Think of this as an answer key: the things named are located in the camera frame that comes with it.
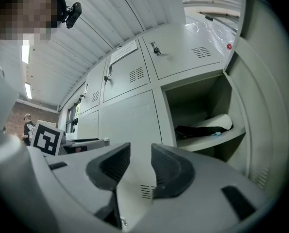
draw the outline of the corrugated ceiling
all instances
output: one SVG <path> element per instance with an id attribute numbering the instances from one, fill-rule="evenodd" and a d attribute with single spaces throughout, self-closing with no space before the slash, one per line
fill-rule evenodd
<path id="1" fill-rule="evenodd" d="M 30 62 L 21 62 L 18 46 L 0 53 L 6 80 L 25 95 L 31 84 L 36 101 L 59 105 L 75 84 L 110 51 L 136 35 L 166 23 L 184 23 L 182 0 L 66 0 L 82 4 L 82 15 L 72 29 L 65 25 L 46 44 L 31 47 Z M 14 80 L 10 69 L 21 72 Z"/>

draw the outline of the black rubber pad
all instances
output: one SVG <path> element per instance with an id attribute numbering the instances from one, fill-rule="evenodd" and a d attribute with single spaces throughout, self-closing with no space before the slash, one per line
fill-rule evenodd
<path id="1" fill-rule="evenodd" d="M 255 208 L 243 196 L 237 187 L 229 185 L 222 188 L 221 190 L 240 220 L 244 220 L 255 212 Z"/>
<path id="2" fill-rule="evenodd" d="M 50 164 L 48 166 L 50 170 L 55 170 L 55 169 L 67 166 L 67 164 L 65 162 L 58 162 L 58 163 Z"/>

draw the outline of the metal locker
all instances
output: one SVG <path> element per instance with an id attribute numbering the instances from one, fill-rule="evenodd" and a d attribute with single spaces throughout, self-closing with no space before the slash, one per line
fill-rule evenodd
<path id="1" fill-rule="evenodd" d="M 106 59 L 96 65 L 87 75 L 81 113 L 96 107 L 100 102 L 102 76 Z"/>
<path id="2" fill-rule="evenodd" d="M 137 50 L 108 65 L 109 80 L 104 84 L 103 102 L 150 82 L 139 41 Z"/>
<path id="3" fill-rule="evenodd" d="M 117 187 L 120 216 L 131 228 L 149 210 L 152 200 L 142 187 L 156 187 L 151 165 L 151 143 L 161 143 L 153 92 L 147 91 L 100 110 L 100 138 L 110 145 L 131 143 L 130 164 Z"/>
<path id="4" fill-rule="evenodd" d="M 221 61 L 220 53 L 190 33 L 185 25 L 167 25 L 144 34 L 143 39 L 159 79 Z M 160 54 L 154 53 L 155 47 Z"/>
<path id="5" fill-rule="evenodd" d="M 79 139 L 98 138 L 99 111 L 79 116 L 77 137 Z"/>

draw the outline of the fluorescent light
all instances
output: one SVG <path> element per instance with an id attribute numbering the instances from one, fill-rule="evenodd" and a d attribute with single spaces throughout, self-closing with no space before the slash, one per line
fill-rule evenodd
<path id="1" fill-rule="evenodd" d="M 22 46 L 22 61 L 28 64 L 29 57 L 30 57 L 30 46 Z"/>
<path id="2" fill-rule="evenodd" d="M 27 97 L 29 99 L 32 99 L 30 84 L 25 83 L 25 86 L 26 86 Z"/>

